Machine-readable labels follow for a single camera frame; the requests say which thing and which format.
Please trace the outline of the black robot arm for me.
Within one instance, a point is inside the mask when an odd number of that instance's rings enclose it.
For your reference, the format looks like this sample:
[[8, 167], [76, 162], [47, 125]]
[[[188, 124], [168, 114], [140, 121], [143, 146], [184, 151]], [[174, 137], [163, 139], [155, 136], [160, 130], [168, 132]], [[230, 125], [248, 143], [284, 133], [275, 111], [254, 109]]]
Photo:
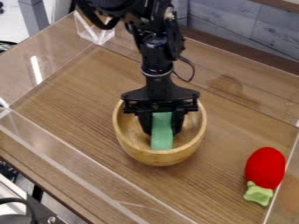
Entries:
[[155, 114], [170, 115], [171, 132], [179, 134], [184, 116], [199, 109], [200, 93], [172, 81], [174, 62], [186, 38], [172, 0], [75, 0], [90, 22], [102, 30], [123, 23], [142, 55], [146, 85], [122, 94], [124, 112], [138, 116], [146, 134], [155, 130]]

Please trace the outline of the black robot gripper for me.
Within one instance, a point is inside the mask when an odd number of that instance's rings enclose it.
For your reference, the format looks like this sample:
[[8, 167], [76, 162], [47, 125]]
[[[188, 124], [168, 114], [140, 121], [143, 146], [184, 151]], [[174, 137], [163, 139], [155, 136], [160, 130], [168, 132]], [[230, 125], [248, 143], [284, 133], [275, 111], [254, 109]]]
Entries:
[[182, 109], [172, 113], [172, 133], [179, 134], [186, 113], [199, 110], [199, 96], [198, 91], [176, 85], [170, 74], [147, 76], [143, 87], [122, 94], [124, 112], [140, 112], [138, 120], [142, 129], [147, 135], [152, 135], [152, 114], [147, 112], [174, 112]]

